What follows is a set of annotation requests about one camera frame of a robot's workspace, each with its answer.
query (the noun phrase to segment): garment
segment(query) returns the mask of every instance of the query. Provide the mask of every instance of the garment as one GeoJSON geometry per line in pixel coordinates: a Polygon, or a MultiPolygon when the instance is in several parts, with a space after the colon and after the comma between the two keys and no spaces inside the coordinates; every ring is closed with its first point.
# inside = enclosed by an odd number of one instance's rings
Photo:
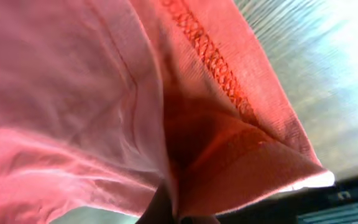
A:
{"type": "Polygon", "coordinates": [[[0,223],[328,185],[231,0],[0,0],[0,223]]]}

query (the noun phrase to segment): seam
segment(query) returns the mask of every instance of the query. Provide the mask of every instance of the seam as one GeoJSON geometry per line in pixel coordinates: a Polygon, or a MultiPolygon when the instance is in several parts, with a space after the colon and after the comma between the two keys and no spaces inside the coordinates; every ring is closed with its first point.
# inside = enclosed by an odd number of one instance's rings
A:
{"type": "Polygon", "coordinates": [[[254,111],[229,64],[204,27],[183,0],[162,0],[177,27],[182,30],[220,89],[229,97],[243,121],[257,125],[254,111]]]}

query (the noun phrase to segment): red fabric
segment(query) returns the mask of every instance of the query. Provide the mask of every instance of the red fabric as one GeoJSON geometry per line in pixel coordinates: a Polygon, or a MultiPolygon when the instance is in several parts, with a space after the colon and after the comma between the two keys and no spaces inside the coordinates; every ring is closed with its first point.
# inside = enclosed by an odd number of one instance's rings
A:
{"type": "Polygon", "coordinates": [[[256,202],[321,167],[231,0],[0,0],[0,223],[256,202]]]}

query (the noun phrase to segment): stitching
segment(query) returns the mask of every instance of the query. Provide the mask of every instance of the stitching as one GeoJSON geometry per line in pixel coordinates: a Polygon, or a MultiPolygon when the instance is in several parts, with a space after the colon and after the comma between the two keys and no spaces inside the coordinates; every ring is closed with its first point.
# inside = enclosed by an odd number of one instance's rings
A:
{"type": "Polygon", "coordinates": [[[253,109],[245,93],[242,91],[236,76],[185,2],[183,0],[162,0],[162,5],[167,8],[176,25],[190,41],[201,61],[212,74],[212,77],[222,91],[229,97],[242,119],[256,125],[257,120],[253,109]]]}

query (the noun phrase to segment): floor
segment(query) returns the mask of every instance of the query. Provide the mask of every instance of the floor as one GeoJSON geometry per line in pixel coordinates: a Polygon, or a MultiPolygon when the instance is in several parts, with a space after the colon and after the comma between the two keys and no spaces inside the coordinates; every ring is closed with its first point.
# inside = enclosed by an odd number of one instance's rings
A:
{"type": "MultiPolygon", "coordinates": [[[[254,29],[318,157],[358,175],[358,0],[235,0],[254,29]]],[[[54,224],[134,223],[79,208],[54,224]]]]}

